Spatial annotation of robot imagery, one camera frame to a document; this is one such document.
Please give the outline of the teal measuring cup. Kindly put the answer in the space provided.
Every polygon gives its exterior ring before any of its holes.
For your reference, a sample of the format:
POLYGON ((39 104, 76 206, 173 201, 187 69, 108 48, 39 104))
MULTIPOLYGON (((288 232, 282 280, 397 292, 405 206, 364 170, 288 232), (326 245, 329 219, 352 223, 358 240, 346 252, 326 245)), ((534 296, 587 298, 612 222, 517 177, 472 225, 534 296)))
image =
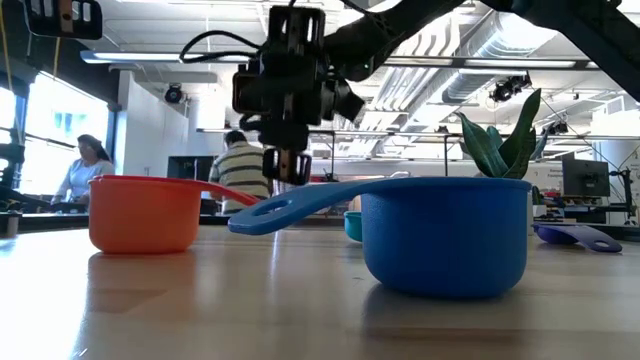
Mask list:
POLYGON ((344 230, 350 239, 357 242, 362 241, 362 218, 360 212, 347 211, 344 213, 344 230))

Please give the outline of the purple measuring cup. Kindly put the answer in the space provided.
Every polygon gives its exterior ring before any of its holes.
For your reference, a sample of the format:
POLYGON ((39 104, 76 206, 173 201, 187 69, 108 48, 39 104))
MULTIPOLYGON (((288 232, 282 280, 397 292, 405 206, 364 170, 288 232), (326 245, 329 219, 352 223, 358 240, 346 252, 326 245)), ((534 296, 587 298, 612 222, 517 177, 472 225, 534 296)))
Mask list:
POLYGON ((608 234, 583 225, 534 224, 534 232, 543 241, 554 245, 581 244, 595 252, 620 253, 622 245, 608 234))

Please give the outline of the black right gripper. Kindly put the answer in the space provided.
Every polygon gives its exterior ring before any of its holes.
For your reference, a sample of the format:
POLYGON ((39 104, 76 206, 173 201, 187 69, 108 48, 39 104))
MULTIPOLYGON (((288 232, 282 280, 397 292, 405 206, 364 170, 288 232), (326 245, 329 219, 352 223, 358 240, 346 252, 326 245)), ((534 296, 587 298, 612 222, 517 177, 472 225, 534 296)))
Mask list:
MULTIPOLYGON (((273 6, 269 10, 269 46, 322 49, 324 31, 321 9, 273 6)), ((238 67, 232 78, 232 108, 241 115, 239 127, 258 132, 261 143, 277 147, 264 151, 266 178, 296 186, 309 181, 312 158, 292 150, 306 149, 309 127, 321 121, 325 75, 326 65, 317 51, 265 50, 238 67)))

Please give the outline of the orange measuring cup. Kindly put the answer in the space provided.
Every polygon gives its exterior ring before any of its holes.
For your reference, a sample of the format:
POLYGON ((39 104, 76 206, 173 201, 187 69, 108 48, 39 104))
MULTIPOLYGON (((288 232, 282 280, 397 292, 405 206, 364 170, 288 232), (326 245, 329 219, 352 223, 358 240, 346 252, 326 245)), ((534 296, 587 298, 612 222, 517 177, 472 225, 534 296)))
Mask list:
POLYGON ((101 175, 89 185, 89 238, 106 254, 185 251, 197 238, 203 192, 247 206, 260 201, 253 195, 197 180, 101 175))

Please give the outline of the black computer monitor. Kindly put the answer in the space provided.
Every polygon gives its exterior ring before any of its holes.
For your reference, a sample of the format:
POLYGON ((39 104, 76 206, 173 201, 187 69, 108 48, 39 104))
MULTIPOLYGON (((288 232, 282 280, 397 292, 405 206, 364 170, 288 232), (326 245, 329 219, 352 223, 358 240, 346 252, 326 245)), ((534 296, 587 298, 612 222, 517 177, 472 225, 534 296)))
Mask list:
POLYGON ((562 172, 565 196, 610 196, 609 166, 606 162, 564 159, 562 172))

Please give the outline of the silver ventilation duct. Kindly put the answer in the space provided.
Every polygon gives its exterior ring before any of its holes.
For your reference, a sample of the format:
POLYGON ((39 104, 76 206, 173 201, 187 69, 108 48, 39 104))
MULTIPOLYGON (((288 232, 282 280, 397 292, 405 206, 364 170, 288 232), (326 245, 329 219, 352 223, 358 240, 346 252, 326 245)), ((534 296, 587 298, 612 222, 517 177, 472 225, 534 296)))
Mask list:
MULTIPOLYGON (((461 57, 528 57, 557 32, 535 26, 512 13, 492 11, 462 46, 461 57)), ((442 93, 445 103, 463 103, 495 77, 487 70, 459 69, 442 93)))

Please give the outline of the long ceiling light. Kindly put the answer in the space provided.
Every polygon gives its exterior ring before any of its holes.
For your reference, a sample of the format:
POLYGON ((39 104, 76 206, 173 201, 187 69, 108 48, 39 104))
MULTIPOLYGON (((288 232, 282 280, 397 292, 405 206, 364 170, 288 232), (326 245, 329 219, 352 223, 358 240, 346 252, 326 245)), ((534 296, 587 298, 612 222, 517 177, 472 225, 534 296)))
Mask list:
POLYGON ((81 59, 88 64, 195 64, 195 63, 229 63, 240 64, 247 62, 250 57, 238 54, 219 58, 204 59, 204 54, 188 53, 181 60, 178 53, 158 52, 99 52, 82 50, 81 59))
POLYGON ((384 63, 388 67, 430 67, 454 69, 529 69, 597 71, 599 66, 588 59, 551 58, 481 58, 441 56, 391 56, 384 63))

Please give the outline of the green snake plant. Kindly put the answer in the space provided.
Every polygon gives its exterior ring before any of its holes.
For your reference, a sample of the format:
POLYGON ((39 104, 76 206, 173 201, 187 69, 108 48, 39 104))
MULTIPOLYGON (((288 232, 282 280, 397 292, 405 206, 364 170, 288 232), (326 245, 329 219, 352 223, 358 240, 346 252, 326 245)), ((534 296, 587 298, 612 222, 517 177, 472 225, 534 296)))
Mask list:
POLYGON ((512 133, 503 140, 494 127, 483 129, 462 112, 461 120, 466 153, 482 174, 490 178, 522 179, 536 150, 536 131, 532 123, 541 102, 541 90, 535 90, 525 101, 512 133))

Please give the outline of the blue measuring cup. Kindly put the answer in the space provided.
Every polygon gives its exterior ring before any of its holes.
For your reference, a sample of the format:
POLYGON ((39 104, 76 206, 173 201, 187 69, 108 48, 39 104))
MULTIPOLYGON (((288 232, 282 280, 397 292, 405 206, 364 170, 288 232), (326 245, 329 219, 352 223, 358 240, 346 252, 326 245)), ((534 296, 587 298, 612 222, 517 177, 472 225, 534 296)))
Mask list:
POLYGON ((429 297, 495 297, 525 272, 530 189, 523 180, 475 177, 309 185, 232 215, 228 228, 264 235, 360 197, 364 261, 380 283, 429 297))

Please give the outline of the person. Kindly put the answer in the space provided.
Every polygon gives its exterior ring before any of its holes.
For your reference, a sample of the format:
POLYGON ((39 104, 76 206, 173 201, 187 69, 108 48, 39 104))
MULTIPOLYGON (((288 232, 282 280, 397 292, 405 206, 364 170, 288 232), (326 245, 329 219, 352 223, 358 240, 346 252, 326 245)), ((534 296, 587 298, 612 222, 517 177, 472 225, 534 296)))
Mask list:
POLYGON ((114 165, 97 138, 82 134, 77 142, 80 157, 69 166, 51 200, 52 205, 63 202, 88 205, 89 182, 97 176, 115 174, 114 165))
POLYGON ((237 130, 224 136, 226 150, 211 167, 209 181, 260 200, 272 195, 272 181, 263 175, 263 154, 260 147, 251 145, 237 130))

